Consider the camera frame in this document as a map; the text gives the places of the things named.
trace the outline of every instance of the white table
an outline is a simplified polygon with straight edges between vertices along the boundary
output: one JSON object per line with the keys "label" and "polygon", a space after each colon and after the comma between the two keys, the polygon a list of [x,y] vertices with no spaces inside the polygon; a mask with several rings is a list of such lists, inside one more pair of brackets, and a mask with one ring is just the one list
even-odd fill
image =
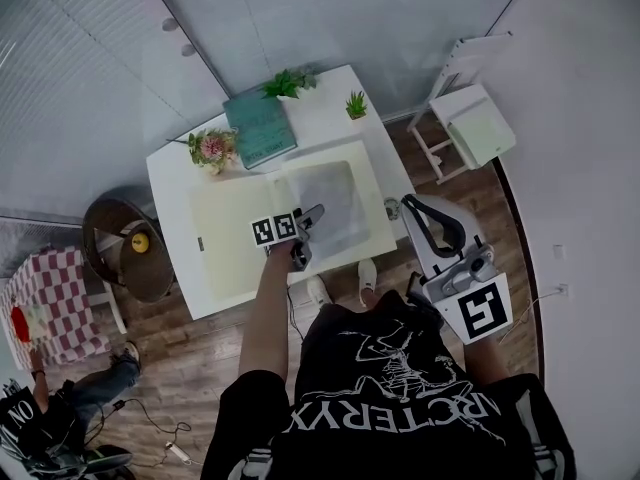
{"label": "white table", "polygon": [[[413,193],[413,185],[404,165],[368,97],[366,117],[352,121],[345,111],[345,101],[351,92],[364,91],[351,66],[327,71],[317,78],[316,89],[303,91],[300,100],[283,103],[298,141],[298,148],[294,151],[359,135],[367,149],[382,195],[400,201],[406,194]],[[228,129],[229,123],[223,114],[180,139],[186,140],[189,133],[196,133],[203,128]],[[254,170],[274,171],[281,162],[282,157],[274,158]],[[230,307],[228,301],[220,303],[212,297],[189,202],[189,193],[193,188],[212,183],[210,175],[193,165],[184,144],[175,142],[149,156],[147,167],[162,233],[191,315],[201,318]],[[391,224],[396,240],[407,236],[400,219]]]}

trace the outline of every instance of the sneaker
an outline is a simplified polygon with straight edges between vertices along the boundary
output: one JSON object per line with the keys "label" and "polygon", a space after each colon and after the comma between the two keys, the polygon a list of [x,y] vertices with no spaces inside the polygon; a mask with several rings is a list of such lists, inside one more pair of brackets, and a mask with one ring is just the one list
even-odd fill
{"label": "sneaker", "polygon": [[140,352],[133,341],[127,341],[124,344],[123,354],[127,354],[136,360],[136,363],[140,364]]}
{"label": "sneaker", "polygon": [[307,279],[307,293],[309,293],[311,302],[317,304],[318,307],[322,307],[325,304],[331,304],[333,302],[329,296],[327,287],[324,285],[324,281],[320,276],[313,276]]}
{"label": "sneaker", "polygon": [[366,304],[362,300],[362,290],[369,288],[371,291],[376,289],[376,279],[378,278],[378,270],[376,264],[368,258],[358,263],[358,296],[360,297],[360,304],[366,307]]}

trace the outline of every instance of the jeans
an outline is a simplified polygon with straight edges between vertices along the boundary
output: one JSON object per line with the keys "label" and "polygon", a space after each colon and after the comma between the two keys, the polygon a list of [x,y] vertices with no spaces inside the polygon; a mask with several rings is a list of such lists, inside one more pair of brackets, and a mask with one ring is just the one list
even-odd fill
{"label": "jeans", "polygon": [[76,382],[71,390],[70,402],[76,412],[76,421],[86,433],[89,423],[103,405],[133,387],[140,376],[140,365],[129,354],[115,357],[111,368],[95,372]]}

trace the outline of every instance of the potted plant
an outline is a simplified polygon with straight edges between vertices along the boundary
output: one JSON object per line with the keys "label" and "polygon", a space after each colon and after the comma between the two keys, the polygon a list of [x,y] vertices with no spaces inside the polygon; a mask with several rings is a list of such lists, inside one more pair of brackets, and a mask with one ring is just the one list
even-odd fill
{"label": "potted plant", "polygon": [[358,94],[351,93],[351,97],[347,100],[347,114],[353,121],[367,115],[367,104],[364,102],[362,91]]}
{"label": "potted plant", "polygon": [[191,161],[199,167],[207,167],[211,174],[221,173],[235,155],[237,133],[212,128],[189,134],[187,145]]}
{"label": "potted plant", "polygon": [[298,99],[298,89],[315,88],[316,84],[316,77],[310,70],[285,69],[264,85],[264,97],[280,101]]}

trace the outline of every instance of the wooden floor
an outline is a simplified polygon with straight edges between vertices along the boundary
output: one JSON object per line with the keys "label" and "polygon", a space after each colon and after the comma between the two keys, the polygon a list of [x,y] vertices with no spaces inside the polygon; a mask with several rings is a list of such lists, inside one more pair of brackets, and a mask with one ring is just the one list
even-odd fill
{"label": "wooden floor", "polygon": [[[496,263],[507,273],[514,318],[529,304],[527,273],[515,224],[504,194],[491,166],[467,172],[442,186],[411,135],[406,122],[388,126],[393,142],[405,164],[416,192],[435,194],[472,210],[479,219],[487,240],[495,247]],[[443,140],[444,131],[426,116],[420,125],[427,143]],[[455,169],[459,161],[455,153],[443,154],[445,172]],[[406,291],[411,272],[419,265],[410,245],[402,243],[397,251],[375,258],[379,271],[379,291],[395,288]],[[323,278],[333,298],[345,306],[358,308],[356,266],[332,271]],[[140,399],[150,416],[162,427],[172,430],[179,421],[191,425],[192,431],[181,433],[178,444],[195,461],[204,460],[218,414],[219,396],[236,378],[238,356],[244,322],[249,304],[228,309],[201,320],[192,321],[178,285],[162,302],[145,305],[132,300],[124,290],[116,290],[123,317],[129,325],[128,339],[134,340],[142,353],[143,375],[138,385],[122,397]],[[94,311],[96,320],[111,338],[115,350],[120,350],[124,337],[117,332],[111,313]],[[296,320],[306,332],[317,308],[301,304]],[[454,358],[464,366],[462,345],[450,329],[443,330],[445,343]],[[298,371],[300,338],[290,329],[290,376],[287,383],[290,397]],[[523,319],[501,345],[512,373],[538,373],[537,348],[533,318]],[[107,368],[106,355],[82,363],[49,371],[51,387],[58,387],[65,378],[77,380],[99,369]],[[144,417],[139,406],[127,405],[111,417],[94,443],[112,443],[135,454],[136,464],[154,464],[163,457],[163,446],[171,436],[161,434]],[[171,455],[162,466],[147,469],[133,466],[137,478],[158,480],[199,478],[198,465],[185,466]]]}

